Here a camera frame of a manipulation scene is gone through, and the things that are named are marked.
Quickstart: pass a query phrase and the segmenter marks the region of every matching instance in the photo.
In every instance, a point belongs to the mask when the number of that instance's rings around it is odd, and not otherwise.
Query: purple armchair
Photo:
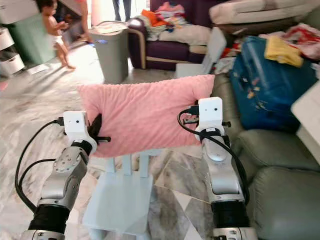
[[[150,10],[155,11],[168,0],[150,0]],[[184,7],[186,20],[194,25],[211,27],[209,8],[225,0],[175,0]],[[132,65],[139,69],[175,70],[177,63],[201,63],[205,47],[189,46],[175,41],[147,41],[144,22],[133,18],[128,22],[129,53]]]

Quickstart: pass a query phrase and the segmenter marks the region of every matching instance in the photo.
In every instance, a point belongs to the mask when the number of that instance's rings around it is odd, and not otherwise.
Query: orange clothing
[[[152,27],[158,27],[168,24],[166,21],[158,20],[156,14],[153,11],[142,10],[141,15],[147,17],[150,20]]]

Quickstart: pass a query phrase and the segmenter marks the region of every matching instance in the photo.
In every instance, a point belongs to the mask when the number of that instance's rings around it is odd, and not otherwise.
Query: pink pillow
[[[199,144],[193,134],[179,126],[177,115],[196,100],[208,98],[213,86],[213,75],[201,75],[153,83],[78,87],[89,121],[92,123],[101,113],[99,136],[111,137],[111,142],[98,146],[95,156],[116,157]]]

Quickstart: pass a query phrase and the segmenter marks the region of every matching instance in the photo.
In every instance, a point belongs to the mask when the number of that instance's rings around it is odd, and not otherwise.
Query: marble floor
[[[64,111],[81,110],[77,86],[105,82],[98,57],[89,45],[70,51],[70,61],[77,66],[68,72],[56,59],[49,69],[30,75],[27,71],[12,77],[0,91],[0,240],[16,240],[28,228],[32,213],[22,203],[14,188],[19,156],[30,137],[44,123]],[[124,83],[156,82],[171,79],[172,71],[133,69]],[[27,151],[22,169],[44,158],[59,156],[66,146],[60,126],[46,128]],[[148,222],[154,240],[208,240],[212,238],[212,214],[200,164],[198,146],[165,149],[150,160],[149,171],[155,179],[156,199],[150,203]],[[40,198],[42,185],[51,172],[52,163],[41,163],[26,176],[23,189],[32,202]],[[89,240],[81,224],[100,172],[88,166],[81,182],[74,210],[67,224],[67,240]],[[106,240],[131,240],[135,237],[109,232]]]

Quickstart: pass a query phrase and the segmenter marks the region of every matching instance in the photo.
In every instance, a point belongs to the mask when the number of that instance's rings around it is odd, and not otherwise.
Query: yellow towel
[[[290,64],[300,68],[304,62],[300,57],[301,51],[289,46],[278,36],[270,36],[266,42],[264,57],[269,60],[278,61],[280,64]]]

